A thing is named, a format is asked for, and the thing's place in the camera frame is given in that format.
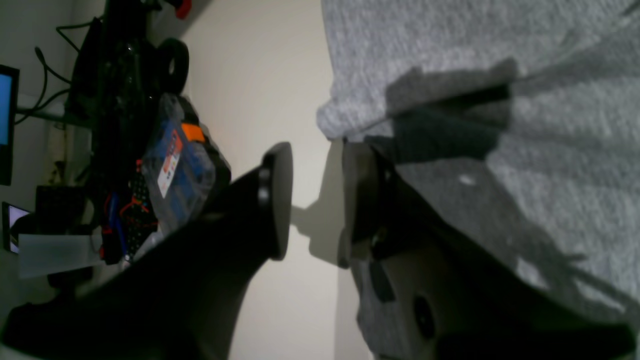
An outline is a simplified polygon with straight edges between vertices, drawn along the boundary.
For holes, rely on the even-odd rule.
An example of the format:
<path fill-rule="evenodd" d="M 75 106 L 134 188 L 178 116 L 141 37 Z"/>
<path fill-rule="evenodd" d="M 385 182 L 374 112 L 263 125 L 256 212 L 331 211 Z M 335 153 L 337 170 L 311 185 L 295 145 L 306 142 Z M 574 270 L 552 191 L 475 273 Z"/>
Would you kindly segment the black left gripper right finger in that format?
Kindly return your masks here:
<path fill-rule="evenodd" d="M 626 360 L 630 326 L 598 322 L 519 280 L 446 223 L 371 146 L 342 150 L 342 268 L 366 346 L 386 360 Z"/>

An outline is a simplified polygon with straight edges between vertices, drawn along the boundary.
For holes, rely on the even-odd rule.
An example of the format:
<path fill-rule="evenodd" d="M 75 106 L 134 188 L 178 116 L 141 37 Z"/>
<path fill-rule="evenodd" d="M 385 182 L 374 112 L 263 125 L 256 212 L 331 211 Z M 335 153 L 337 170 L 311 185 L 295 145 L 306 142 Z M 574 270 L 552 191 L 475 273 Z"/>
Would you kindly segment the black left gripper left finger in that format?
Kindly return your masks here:
<path fill-rule="evenodd" d="M 226 360 L 250 281 L 288 246 L 288 142 L 141 260 L 77 300 L 23 305 L 2 345 L 42 360 Z"/>

